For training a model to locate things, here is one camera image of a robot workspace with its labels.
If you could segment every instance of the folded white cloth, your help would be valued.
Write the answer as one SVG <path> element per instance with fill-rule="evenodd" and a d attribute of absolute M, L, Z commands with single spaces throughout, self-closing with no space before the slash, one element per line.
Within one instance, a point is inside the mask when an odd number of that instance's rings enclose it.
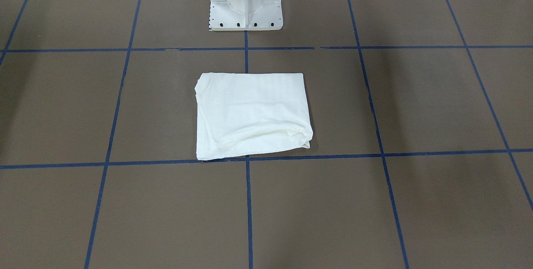
<path fill-rule="evenodd" d="M 199 160 L 310 147 L 301 73 L 204 73 L 194 90 Z"/>

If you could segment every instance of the blue tape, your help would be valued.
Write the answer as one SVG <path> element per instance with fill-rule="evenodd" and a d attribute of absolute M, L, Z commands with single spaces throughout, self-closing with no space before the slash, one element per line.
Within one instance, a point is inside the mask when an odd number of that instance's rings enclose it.
<path fill-rule="evenodd" d="M 312 50 L 312 46 L 298 46 L 298 47 L 248 47 L 249 50 Z"/>
<path fill-rule="evenodd" d="M 407 45 L 407 46 L 363 46 L 361 49 L 441 49 L 464 48 L 464 45 Z"/>
<path fill-rule="evenodd" d="M 512 152 L 533 152 L 533 148 L 512 149 Z M 461 154 L 497 154 L 507 153 L 506 149 L 478 150 L 478 151 L 436 151 L 436 152 L 405 152 L 405 153 L 363 153 L 363 154 L 332 154 L 332 155 L 295 155 L 279 157 L 249 157 L 249 161 L 283 161 L 299 159 L 359 159 L 372 157 L 417 157 L 429 155 L 461 155 Z M 245 162 L 245 157 L 231 157 L 226 159 L 212 159 L 198 161 L 197 159 L 162 159 L 154 161 L 121 161 L 121 162 L 93 162 L 93 163 L 55 163 L 55 164 L 21 164 L 0 165 L 2 169 L 45 169 L 64 167 L 100 167 L 100 166 L 130 166 L 130 165 L 162 165 L 162 164 L 192 164 L 192 163 L 219 163 L 219 162 Z"/>
<path fill-rule="evenodd" d="M 2 56 L 0 56 L 0 66 L 4 62 L 5 55 L 9 49 L 9 45 L 11 45 L 11 41 L 13 41 L 13 36 L 15 35 L 15 31 L 17 30 L 17 26 L 19 26 L 20 18 L 22 17 L 22 13 L 24 13 L 24 9 L 26 8 L 27 3 L 28 3 L 28 0 L 24 0 L 24 2 L 22 3 L 22 7 L 19 11 L 19 15 L 17 15 L 17 19 L 15 19 L 15 24 L 13 24 L 13 28 L 11 29 L 9 37 L 7 38 L 4 51 L 2 52 Z"/>
<path fill-rule="evenodd" d="M 120 88 L 118 90 L 117 105 L 115 107 L 115 115 L 113 117 L 113 124 L 112 124 L 112 128 L 111 128 L 111 133 L 110 133 L 110 136 L 109 136 L 109 146 L 108 146 L 108 149 L 107 149 L 107 154 L 105 156 L 105 162 L 106 163 L 109 163 L 109 159 L 111 157 L 111 150 L 112 150 L 112 146 L 113 146 L 113 138 L 115 136 L 115 129 L 116 129 L 117 120 L 118 120 L 118 112 L 119 112 L 119 109 L 120 109 L 120 96 L 122 95 L 122 89 L 124 87 L 124 80 L 126 78 L 126 73 L 127 73 L 127 69 L 128 69 L 128 63 L 130 61 L 131 48 L 133 46 L 133 37 L 135 35 L 135 27 L 137 25 L 137 17 L 139 17 L 139 9 L 141 8 L 141 1 L 142 0 L 137 0 L 137 7 L 135 9 L 135 16 L 133 17 L 132 31 L 131 31 L 131 34 L 130 34 L 130 43 L 128 45 L 128 51 L 126 53 L 126 61 L 124 62 L 124 70 L 122 71 L 122 79 L 120 80 Z M 96 234 L 96 230 L 97 230 L 98 216 L 100 214 L 100 206 L 101 206 L 101 203 L 102 203 L 103 190 L 104 190 L 104 187 L 105 187 L 105 178 L 107 176 L 108 168 L 109 168 L 109 165 L 107 164 L 107 165 L 104 166 L 103 171 L 102 171 L 102 179 L 101 179 L 101 182 L 100 182 L 100 189 L 99 189 L 99 192 L 98 192 L 97 206 L 96 206 L 96 209 L 95 209 L 95 217 L 93 218 L 93 225 L 92 225 L 92 228 L 91 228 L 91 236 L 89 237 L 89 244 L 88 244 L 88 247 L 87 247 L 87 255 L 86 255 L 86 258 L 85 258 L 84 269 L 88 269 L 89 268 L 89 263 L 91 261 L 91 253 L 92 253 L 92 249 L 93 249 L 93 244 L 95 242 L 95 234 Z"/>
<path fill-rule="evenodd" d="M 244 73 L 248 73 L 248 31 L 244 31 Z"/>
<path fill-rule="evenodd" d="M 470 48 L 533 48 L 533 45 L 468 45 Z"/>
<path fill-rule="evenodd" d="M 511 149 L 512 152 L 533 152 L 533 148 Z"/>
<path fill-rule="evenodd" d="M 175 49 L 175 48 L 132 48 L 131 51 L 166 51 L 167 49 Z"/>
<path fill-rule="evenodd" d="M 357 49 L 357 46 L 321 46 L 323 49 Z"/>
<path fill-rule="evenodd" d="M 105 51 L 128 51 L 127 48 L 81 48 L 81 49 L 10 49 L 9 53 L 21 52 L 105 52 Z"/>
<path fill-rule="evenodd" d="M 189 50 L 244 50 L 244 47 L 179 47 L 179 48 L 167 48 L 167 49 L 177 49 L 183 51 Z"/>
<path fill-rule="evenodd" d="M 250 156 L 246 156 L 246 204 L 248 209 L 248 268 L 254 267 L 253 233 L 252 233 L 252 190 L 250 185 Z"/>
<path fill-rule="evenodd" d="M 359 35 L 357 33 L 356 19 L 354 17 L 354 11 L 352 9 L 352 1 L 351 0 L 348 0 L 348 8 L 350 9 L 350 16 L 352 18 L 352 25 L 354 27 L 354 35 L 356 37 L 357 50 L 358 50 L 359 59 L 360 59 L 360 62 L 361 62 L 361 69 L 362 69 L 363 77 L 365 79 L 365 86 L 366 86 L 367 92 L 368 92 L 368 102 L 370 104 L 372 115 L 374 117 L 374 124 L 375 124 L 375 127 L 376 127 L 377 142 L 379 144 L 379 151 L 381 152 L 381 161 L 383 162 L 383 170 L 384 170 L 384 173 L 385 173 L 387 186 L 389 188 L 389 196 L 390 196 L 390 199 L 391 199 L 392 212 L 394 214 L 394 221 L 396 222 L 396 230 L 398 231 L 398 239 L 400 241 L 400 246 L 401 246 L 401 250 L 402 250 L 403 263 L 405 264 L 405 268 L 409 269 L 409 261 L 408 261 L 408 258 L 407 258 L 407 252 L 406 252 L 406 249 L 405 249 L 405 244 L 403 242 L 403 234 L 402 234 L 402 231 L 401 231 L 400 218 L 398 217 L 398 210 L 396 210 L 396 201 L 394 199 L 394 192 L 392 191 L 392 183 L 391 183 L 391 180 L 390 180 L 390 177 L 389 177 L 389 169 L 388 169 L 388 166 L 387 166 L 387 161 L 386 161 L 385 156 L 384 156 L 383 143 L 381 142 L 381 134 L 379 133 L 379 125 L 377 123 L 377 116 L 376 116 L 376 111 L 374 109 L 374 102 L 372 100 L 372 93 L 371 93 L 370 85 L 368 83 L 368 77 L 367 77 L 366 68 L 365 68 L 365 61 L 363 60 L 361 43 L 359 41 Z"/>
<path fill-rule="evenodd" d="M 472 63 L 472 67 L 474 68 L 474 72 L 476 72 L 476 77 L 478 78 L 479 85 L 481 87 L 481 90 L 483 91 L 483 95 L 485 96 L 485 99 L 487 100 L 487 104 L 489 105 L 489 108 L 491 110 L 491 113 L 494 118 L 494 122 L 496 123 L 496 126 L 498 128 L 498 131 L 500 133 L 501 139 L 504 142 L 506 151 L 508 152 L 509 158 L 511 160 L 511 163 L 513 164 L 514 171 L 516 172 L 516 176 L 518 176 L 518 180 L 520 181 L 520 184 L 522 185 L 522 189 L 524 190 L 524 193 L 526 195 L 526 199 L 529 202 L 529 207 L 531 207 L 531 210 L 533 211 L 533 201 L 531 200 L 531 196 L 529 195 L 529 191 L 526 187 L 526 184 L 522 178 L 522 174 L 520 173 L 520 170 L 518 169 L 518 166 L 516 165 L 516 162 L 514 161 L 514 157 L 511 151 L 511 148 L 509 147 L 509 144 L 507 142 L 507 139 L 505 138 L 503 129 L 501 128 L 501 125 L 499 123 L 498 117 L 496 116 L 496 112 L 494 111 L 493 104 L 491 103 L 491 99 L 489 98 L 489 95 L 487 93 L 487 90 L 485 89 L 485 85 L 483 84 L 483 81 L 481 79 L 481 75 L 479 74 L 478 68 L 476 66 L 476 62 L 474 62 L 474 58 L 472 57 L 472 53 L 470 53 L 470 49 L 468 48 L 468 45 L 466 44 L 465 37 L 463 35 L 463 31 L 461 30 L 461 27 L 459 26 L 459 22 L 457 21 L 457 17 L 455 17 L 455 13 L 453 12 L 453 9 L 451 7 L 450 1 L 446 0 L 446 3 L 448 5 L 448 9 L 450 10 L 451 16 L 453 17 L 453 20 L 455 22 L 455 26 L 457 26 L 457 30 L 459 31 L 459 35 L 461 36 L 461 39 L 463 40 L 463 43 L 466 47 L 466 52 L 468 53 L 468 57 L 470 58 L 470 62 Z"/>

